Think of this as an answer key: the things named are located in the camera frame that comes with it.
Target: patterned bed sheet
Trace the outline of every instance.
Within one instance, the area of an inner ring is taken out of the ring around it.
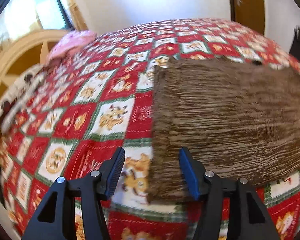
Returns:
[[[111,201],[103,202],[112,240],[191,239],[200,203],[146,200],[152,158],[154,66],[169,57],[266,67],[300,62],[270,39],[236,22],[176,19],[136,25],[99,36],[52,69],[16,116],[1,146],[1,183],[9,216],[20,235],[49,186],[59,176],[80,178],[111,158],[118,146],[125,165]],[[281,239],[300,229],[300,171],[258,189]],[[75,201],[78,240],[84,239],[80,201]],[[224,201],[220,239],[225,240],[229,202]]]

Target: silver pin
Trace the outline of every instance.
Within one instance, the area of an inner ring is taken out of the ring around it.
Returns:
[[[58,183],[62,183],[62,182],[64,182],[65,181],[65,178],[64,177],[59,177],[59,178],[57,178],[57,182]]]
[[[97,177],[97,176],[99,176],[99,174],[100,174],[100,171],[97,171],[97,170],[91,171],[91,172],[90,172],[90,175],[91,175],[92,177]]]
[[[239,181],[242,183],[242,184],[247,184],[248,183],[248,179],[246,179],[245,177],[241,177],[239,179]]]
[[[205,174],[208,178],[211,178],[211,177],[214,176],[213,171],[206,171],[204,174]]]

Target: door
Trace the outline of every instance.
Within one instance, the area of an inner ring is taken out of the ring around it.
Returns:
[[[265,33],[264,0],[234,0],[234,19],[242,25]]]

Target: pink cloth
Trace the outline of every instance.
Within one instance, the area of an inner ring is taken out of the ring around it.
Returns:
[[[92,31],[72,31],[52,48],[47,56],[46,65],[54,66],[79,52],[83,47],[96,39],[97,34]]]

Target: brown ribbed fabric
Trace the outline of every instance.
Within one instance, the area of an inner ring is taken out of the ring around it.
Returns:
[[[149,201],[189,199],[178,152],[261,186],[300,169],[300,76],[291,68],[174,60],[154,81]]]

